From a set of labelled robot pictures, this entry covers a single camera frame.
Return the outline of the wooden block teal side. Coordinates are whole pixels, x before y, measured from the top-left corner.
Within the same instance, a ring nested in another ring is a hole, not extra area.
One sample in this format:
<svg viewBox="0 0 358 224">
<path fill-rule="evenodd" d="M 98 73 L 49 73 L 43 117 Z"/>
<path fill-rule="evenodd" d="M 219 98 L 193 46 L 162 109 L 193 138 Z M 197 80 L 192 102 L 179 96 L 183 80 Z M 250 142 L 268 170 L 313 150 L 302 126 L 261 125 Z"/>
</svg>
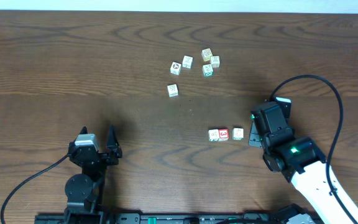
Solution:
<svg viewBox="0 0 358 224">
<path fill-rule="evenodd" d="M 219 130 L 218 129 L 210 129 L 208 131 L 209 141 L 219 141 Z"/>
</svg>

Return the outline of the wooden block red number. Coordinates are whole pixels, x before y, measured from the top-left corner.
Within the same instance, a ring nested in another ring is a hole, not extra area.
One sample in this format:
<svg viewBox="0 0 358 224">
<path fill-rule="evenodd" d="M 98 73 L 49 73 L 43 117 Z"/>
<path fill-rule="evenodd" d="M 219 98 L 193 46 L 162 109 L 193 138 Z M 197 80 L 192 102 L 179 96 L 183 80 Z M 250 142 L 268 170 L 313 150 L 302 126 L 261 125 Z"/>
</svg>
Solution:
<svg viewBox="0 0 358 224">
<path fill-rule="evenodd" d="M 229 131 L 228 129 L 219 129 L 219 141 L 227 141 L 229 139 Z"/>
</svg>

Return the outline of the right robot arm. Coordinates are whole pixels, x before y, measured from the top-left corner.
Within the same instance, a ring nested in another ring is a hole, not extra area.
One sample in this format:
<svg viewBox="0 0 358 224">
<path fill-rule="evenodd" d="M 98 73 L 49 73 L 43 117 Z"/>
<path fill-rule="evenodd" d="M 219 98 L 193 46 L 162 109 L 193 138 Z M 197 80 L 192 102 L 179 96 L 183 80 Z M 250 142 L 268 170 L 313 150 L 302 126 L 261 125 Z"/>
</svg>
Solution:
<svg viewBox="0 0 358 224">
<path fill-rule="evenodd" d="M 296 138 L 288 125 L 290 106 L 287 100 L 268 101 L 250 111 L 265 164 L 307 199 L 323 223 L 358 223 L 358 207 L 321 149 L 309 137 Z"/>
</svg>

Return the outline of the wooden block green letter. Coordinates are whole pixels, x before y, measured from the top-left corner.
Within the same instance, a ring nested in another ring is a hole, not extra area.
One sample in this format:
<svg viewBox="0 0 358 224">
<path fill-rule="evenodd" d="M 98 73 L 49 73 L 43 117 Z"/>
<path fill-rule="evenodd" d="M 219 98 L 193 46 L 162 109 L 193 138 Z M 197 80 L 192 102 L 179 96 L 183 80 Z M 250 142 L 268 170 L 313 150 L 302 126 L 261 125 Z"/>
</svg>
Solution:
<svg viewBox="0 0 358 224">
<path fill-rule="evenodd" d="M 234 128 L 232 130 L 232 139 L 233 140 L 243 140 L 244 138 L 244 129 L 243 128 Z"/>
</svg>

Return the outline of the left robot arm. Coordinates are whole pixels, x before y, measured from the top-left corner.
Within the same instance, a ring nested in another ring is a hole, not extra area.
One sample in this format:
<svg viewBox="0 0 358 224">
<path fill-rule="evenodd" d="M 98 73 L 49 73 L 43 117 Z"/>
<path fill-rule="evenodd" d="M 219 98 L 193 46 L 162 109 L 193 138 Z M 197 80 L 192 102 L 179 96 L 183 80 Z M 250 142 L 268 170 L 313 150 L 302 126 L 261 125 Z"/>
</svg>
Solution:
<svg viewBox="0 0 358 224">
<path fill-rule="evenodd" d="M 76 139 L 69 143 L 68 158 L 81 168 L 81 173 L 69 178 L 65 185 L 67 209 L 71 212 L 96 213 L 101 205 L 106 171 L 122 157 L 114 126 L 110 126 L 106 143 L 107 152 L 99 152 L 95 134 L 84 126 Z"/>
</svg>

